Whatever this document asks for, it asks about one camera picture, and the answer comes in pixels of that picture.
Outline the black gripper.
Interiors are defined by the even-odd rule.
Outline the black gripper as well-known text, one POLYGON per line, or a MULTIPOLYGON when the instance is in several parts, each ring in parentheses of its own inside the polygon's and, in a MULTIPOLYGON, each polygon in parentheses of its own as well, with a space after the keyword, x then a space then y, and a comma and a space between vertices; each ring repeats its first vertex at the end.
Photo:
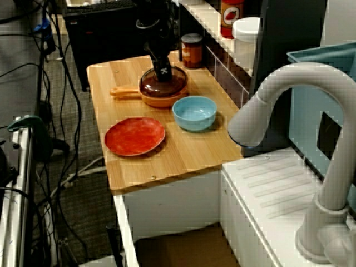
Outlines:
POLYGON ((145 43, 145 50, 149 53, 154 72, 158 82, 169 82, 172 80, 172 68, 168 59, 169 52, 163 48, 156 49, 149 41, 145 43))

